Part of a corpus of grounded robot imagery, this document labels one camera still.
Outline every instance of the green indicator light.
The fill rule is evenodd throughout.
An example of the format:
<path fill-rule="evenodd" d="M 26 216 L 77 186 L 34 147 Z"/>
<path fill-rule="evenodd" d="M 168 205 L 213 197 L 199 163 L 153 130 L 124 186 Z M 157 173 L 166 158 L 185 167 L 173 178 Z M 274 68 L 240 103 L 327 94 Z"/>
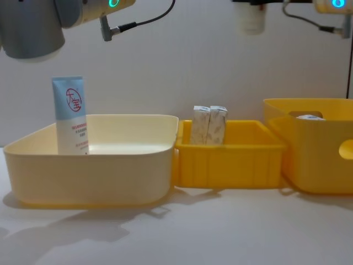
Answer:
<path fill-rule="evenodd" d="M 109 6 L 114 8 L 120 3 L 120 0 L 109 0 Z"/>

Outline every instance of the red circular logo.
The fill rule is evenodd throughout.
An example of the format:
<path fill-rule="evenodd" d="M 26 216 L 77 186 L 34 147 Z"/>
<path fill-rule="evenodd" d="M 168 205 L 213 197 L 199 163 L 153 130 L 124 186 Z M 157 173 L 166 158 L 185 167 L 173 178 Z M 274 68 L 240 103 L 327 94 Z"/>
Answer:
<path fill-rule="evenodd" d="M 66 101 L 73 112 L 78 112 L 82 107 L 81 96 L 73 88 L 69 88 L 68 90 L 66 90 Z"/>

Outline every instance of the cable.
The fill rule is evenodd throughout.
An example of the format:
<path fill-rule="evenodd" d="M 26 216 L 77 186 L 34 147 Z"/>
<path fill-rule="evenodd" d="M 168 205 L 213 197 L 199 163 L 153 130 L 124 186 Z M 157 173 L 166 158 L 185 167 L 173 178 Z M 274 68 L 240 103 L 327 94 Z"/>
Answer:
<path fill-rule="evenodd" d="M 284 0 L 283 1 L 283 6 L 282 6 L 282 12 L 284 15 L 286 15 L 287 17 L 290 17 L 290 18 L 296 18 L 296 19 L 300 19 L 302 21 L 305 21 L 309 24 L 312 24 L 314 25 L 315 27 L 317 27 L 319 30 L 321 31 L 325 31 L 325 32 L 328 32 L 328 33 L 337 33 L 338 32 L 338 29 L 335 28 L 334 26 L 321 26 L 320 24 L 310 20 L 310 19 L 307 19 L 307 18 L 304 18 L 304 17 L 300 17 L 299 15 L 292 15 L 292 14 L 289 14 L 286 10 L 287 6 L 289 5 L 289 0 Z"/>
<path fill-rule="evenodd" d="M 146 24 L 149 24 L 149 23 L 152 23 L 152 22 L 155 22 L 161 18 L 164 18 L 166 15 L 169 14 L 170 11 L 172 11 L 173 7 L 175 6 L 175 0 L 172 0 L 172 4 L 170 5 L 170 7 L 168 8 L 167 11 L 165 11 L 162 15 L 159 15 L 158 17 L 156 18 L 152 18 L 150 20 L 146 20 L 146 21 L 143 21 L 143 22 L 139 22 L 139 23 L 136 23 L 136 22 L 132 22 L 132 23 L 128 23 L 128 24 L 125 24 L 125 25 L 121 25 L 121 26 L 118 26 L 118 29 L 119 31 L 114 31 L 114 35 L 115 34 L 118 34 L 118 33 L 122 33 L 124 31 L 127 31 L 129 29 L 132 29 L 132 28 L 135 28 L 137 26 L 142 26 L 142 25 L 146 25 Z"/>

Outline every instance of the gray cylindrical part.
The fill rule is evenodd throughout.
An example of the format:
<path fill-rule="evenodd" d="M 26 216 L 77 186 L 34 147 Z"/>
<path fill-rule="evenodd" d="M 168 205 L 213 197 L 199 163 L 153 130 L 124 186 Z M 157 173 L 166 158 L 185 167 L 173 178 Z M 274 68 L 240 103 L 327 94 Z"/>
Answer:
<path fill-rule="evenodd" d="M 45 56 L 65 43 L 53 0 L 0 0 L 0 32 L 15 59 Z"/>

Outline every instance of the white table surface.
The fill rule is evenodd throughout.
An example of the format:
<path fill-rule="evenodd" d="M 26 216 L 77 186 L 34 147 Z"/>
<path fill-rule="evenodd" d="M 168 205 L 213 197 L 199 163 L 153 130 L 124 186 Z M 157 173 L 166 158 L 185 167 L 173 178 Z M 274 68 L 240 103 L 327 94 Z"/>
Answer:
<path fill-rule="evenodd" d="M 0 265 L 353 264 L 353 198 L 180 189 L 153 209 L 26 209 L 0 152 Z"/>

